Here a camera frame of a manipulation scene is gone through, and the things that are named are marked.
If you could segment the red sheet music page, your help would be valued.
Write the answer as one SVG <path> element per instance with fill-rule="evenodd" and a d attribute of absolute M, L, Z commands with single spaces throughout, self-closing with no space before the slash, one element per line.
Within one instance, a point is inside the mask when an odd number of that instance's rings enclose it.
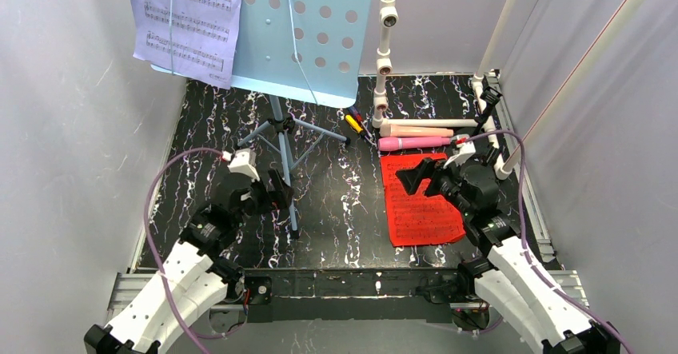
<path fill-rule="evenodd" d="M 408 195 L 398 180 L 396 171 L 414 168 L 425 157 L 441 159 L 446 155 L 421 153 L 380 159 L 389 239 L 394 247 L 444 245 L 465 237 L 460 212 L 442 197 L 424 195 L 428 179 L 413 195 Z"/>

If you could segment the pink toy microphone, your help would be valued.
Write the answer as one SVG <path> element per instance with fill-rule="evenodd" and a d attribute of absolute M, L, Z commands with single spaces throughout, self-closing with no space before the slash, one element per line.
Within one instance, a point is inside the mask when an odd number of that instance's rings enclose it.
<path fill-rule="evenodd" d="M 377 148 L 381 152 L 393 152 L 404 149 L 426 149 L 450 145 L 451 137 L 382 137 Z"/>

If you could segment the black round microphone stand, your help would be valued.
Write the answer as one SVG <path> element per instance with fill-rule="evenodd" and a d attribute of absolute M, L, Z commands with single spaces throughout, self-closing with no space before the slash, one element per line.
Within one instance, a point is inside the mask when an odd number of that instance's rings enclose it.
<path fill-rule="evenodd" d="M 494 166 L 501 157 L 503 157 L 504 149 L 505 148 L 503 146 L 494 147 L 489 145 L 487 148 L 475 153 L 472 156 L 472 159 L 481 166 L 491 167 Z"/>

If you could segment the beige toy microphone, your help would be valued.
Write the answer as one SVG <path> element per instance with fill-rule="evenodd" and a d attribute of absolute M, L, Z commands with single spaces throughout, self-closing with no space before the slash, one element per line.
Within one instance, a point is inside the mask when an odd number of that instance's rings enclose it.
<path fill-rule="evenodd" d="M 408 125 L 383 125 L 381 137 L 452 137 L 454 131 L 446 128 L 418 127 Z"/>

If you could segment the light blue music stand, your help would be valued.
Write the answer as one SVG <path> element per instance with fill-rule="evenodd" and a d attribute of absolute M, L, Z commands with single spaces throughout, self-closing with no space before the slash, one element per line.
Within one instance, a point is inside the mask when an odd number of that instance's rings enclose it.
<path fill-rule="evenodd" d="M 357 100 L 371 0 L 242 0 L 231 85 L 269 95 L 283 177 L 299 164 L 281 99 L 335 109 Z"/>

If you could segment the lavender sheet music page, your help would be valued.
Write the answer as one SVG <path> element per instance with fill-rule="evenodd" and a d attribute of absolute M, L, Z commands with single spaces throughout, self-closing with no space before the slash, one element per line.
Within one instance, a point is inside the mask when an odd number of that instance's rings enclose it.
<path fill-rule="evenodd" d="M 134 57 L 170 74 L 231 86 L 242 0 L 130 0 Z"/>

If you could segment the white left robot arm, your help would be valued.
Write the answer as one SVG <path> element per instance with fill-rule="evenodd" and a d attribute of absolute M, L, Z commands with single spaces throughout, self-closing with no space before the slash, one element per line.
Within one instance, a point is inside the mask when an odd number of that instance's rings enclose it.
<path fill-rule="evenodd" d="M 268 189 L 260 180 L 235 189 L 225 204 L 206 202 L 181 231 L 163 267 L 134 299 L 106 325 L 93 325 L 84 336 L 88 353 L 166 353 L 191 325 L 224 300 L 244 276 L 242 268 L 222 256 L 255 215 L 290 205 L 293 189 L 281 174 L 268 172 Z"/>

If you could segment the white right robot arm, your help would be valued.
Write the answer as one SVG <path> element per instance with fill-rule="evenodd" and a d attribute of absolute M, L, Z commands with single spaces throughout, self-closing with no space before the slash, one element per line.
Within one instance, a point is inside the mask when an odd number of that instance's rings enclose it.
<path fill-rule="evenodd" d="M 621 342 L 584 312 L 521 240 L 520 226 L 498 207 L 500 189 L 483 165 L 423 159 L 396 172 L 405 192 L 428 181 L 426 197 L 440 196 L 461 214 L 467 238 L 481 257 L 458 265 L 458 283 L 495 308 L 535 353 L 619 353 Z"/>

